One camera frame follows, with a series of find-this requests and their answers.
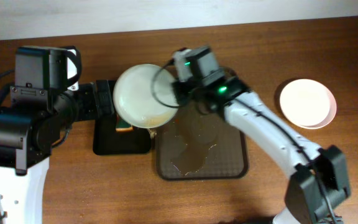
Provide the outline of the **green and orange sponge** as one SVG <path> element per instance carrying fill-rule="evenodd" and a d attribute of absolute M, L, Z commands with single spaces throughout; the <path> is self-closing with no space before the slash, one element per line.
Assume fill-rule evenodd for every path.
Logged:
<path fill-rule="evenodd" d="M 119 114 L 116 114 L 116 132 L 129 132 L 133 131 L 134 128 L 131 124 L 127 123 L 125 120 L 123 120 Z"/>

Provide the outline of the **pale green plate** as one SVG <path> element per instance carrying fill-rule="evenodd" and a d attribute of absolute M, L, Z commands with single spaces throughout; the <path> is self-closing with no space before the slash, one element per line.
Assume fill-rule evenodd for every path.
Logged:
<path fill-rule="evenodd" d="M 178 111 L 173 82 L 171 73 L 158 65 L 141 64 L 127 69 L 112 94 L 118 115 L 138 128 L 164 125 Z"/>

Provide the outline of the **pale pink plate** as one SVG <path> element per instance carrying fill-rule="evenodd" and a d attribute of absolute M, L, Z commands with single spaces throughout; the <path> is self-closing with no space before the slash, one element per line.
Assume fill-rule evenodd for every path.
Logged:
<path fill-rule="evenodd" d="M 337 113 L 337 103 L 328 87 L 311 79 L 297 79 L 286 84 L 278 99 L 287 120 L 305 129 L 319 129 L 330 124 Z"/>

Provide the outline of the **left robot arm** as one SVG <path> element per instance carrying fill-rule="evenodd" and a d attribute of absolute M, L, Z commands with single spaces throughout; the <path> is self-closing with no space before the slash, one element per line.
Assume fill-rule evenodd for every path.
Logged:
<path fill-rule="evenodd" d="M 114 113 L 108 81 L 79 84 L 74 46 L 16 50 L 15 80 L 0 90 L 0 223 L 41 223 L 52 151 L 73 123 Z"/>

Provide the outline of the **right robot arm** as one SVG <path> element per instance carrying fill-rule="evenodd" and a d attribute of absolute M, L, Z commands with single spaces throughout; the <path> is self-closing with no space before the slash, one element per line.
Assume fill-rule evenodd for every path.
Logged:
<path fill-rule="evenodd" d="M 209 46 L 182 48 L 172 56 L 178 104 L 195 100 L 251 138 L 288 178 L 285 208 L 267 223 L 343 223 L 334 209 L 351 195 L 346 158 L 323 149 L 273 113 L 237 75 L 226 75 Z"/>

